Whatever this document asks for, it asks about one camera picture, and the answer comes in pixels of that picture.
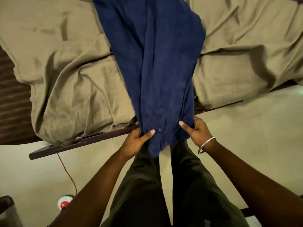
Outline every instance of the metal bracelet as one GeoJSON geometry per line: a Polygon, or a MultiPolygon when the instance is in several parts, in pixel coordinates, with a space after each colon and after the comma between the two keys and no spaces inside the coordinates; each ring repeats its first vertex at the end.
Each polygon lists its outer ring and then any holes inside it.
{"type": "Polygon", "coordinates": [[[207,140],[207,141],[199,148],[198,154],[202,154],[202,153],[205,152],[205,151],[200,152],[200,150],[202,150],[202,148],[203,148],[210,140],[212,140],[212,139],[215,139],[215,137],[212,137],[212,138],[210,138],[209,140],[207,140]]]}

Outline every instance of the finger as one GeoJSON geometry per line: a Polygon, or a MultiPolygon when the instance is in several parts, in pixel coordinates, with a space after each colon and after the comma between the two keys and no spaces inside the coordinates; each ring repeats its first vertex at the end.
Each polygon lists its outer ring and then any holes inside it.
{"type": "Polygon", "coordinates": [[[179,125],[191,136],[194,132],[194,129],[192,129],[190,126],[188,126],[185,122],[179,121],[179,125]]]}
{"type": "Polygon", "coordinates": [[[134,138],[140,137],[140,134],[141,134],[141,129],[140,129],[140,127],[134,129],[134,130],[131,132],[131,135],[132,135],[134,138]]]}
{"type": "Polygon", "coordinates": [[[142,143],[145,143],[147,140],[149,140],[151,137],[153,137],[153,135],[156,133],[155,130],[151,130],[148,133],[146,133],[145,135],[143,135],[142,137],[140,137],[139,139],[142,141],[142,143]]]}

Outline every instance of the trousers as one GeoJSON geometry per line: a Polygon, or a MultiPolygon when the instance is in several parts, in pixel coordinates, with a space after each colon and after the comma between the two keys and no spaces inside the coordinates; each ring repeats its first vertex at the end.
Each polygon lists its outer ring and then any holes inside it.
{"type": "MultiPolygon", "coordinates": [[[[171,158],[174,227],[249,227],[242,212],[218,188],[187,141],[177,141],[171,146],[171,158]]],[[[110,215],[101,226],[171,226],[159,157],[150,158],[145,145],[121,182],[110,215]]]]}

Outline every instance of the red cable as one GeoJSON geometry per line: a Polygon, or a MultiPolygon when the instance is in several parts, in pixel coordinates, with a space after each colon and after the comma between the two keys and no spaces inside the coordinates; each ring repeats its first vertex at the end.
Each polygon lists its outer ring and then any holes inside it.
{"type": "Polygon", "coordinates": [[[77,187],[76,187],[76,184],[75,184],[74,180],[71,178],[71,176],[69,175],[69,173],[67,172],[67,170],[66,170],[66,168],[65,168],[65,166],[64,166],[64,164],[63,164],[63,162],[62,162],[62,160],[61,160],[61,158],[60,158],[60,155],[59,155],[58,153],[57,153],[57,155],[58,155],[58,157],[59,157],[59,159],[60,159],[60,162],[61,162],[61,164],[62,164],[62,166],[63,166],[65,172],[67,173],[67,175],[69,176],[69,178],[71,179],[71,181],[74,183],[74,186],[75,186],[75,189],[76,189],[76,195],[77,195],[77,187]]]}

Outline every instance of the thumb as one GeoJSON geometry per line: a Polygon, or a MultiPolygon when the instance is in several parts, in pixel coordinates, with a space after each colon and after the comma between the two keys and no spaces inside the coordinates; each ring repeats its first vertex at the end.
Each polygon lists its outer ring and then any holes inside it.
{"type": "Polygon", "coordinates": [[[185,122],[179,121],[179,125],[191,136],[194,132],[194,129],[192,129],[190,126],[188,126],[185,122]]]}
{"type": "Polygon", "coordinates": [[[153,135],[156,133],[155,130],[151,130],[148,133],[146,133],[145,135],[143,135],[142,137],[140,137],[139,139],[142,141],[142,143],[145,143],[147,140],[149,140],[151,137],[153,137],[153,135]]]}

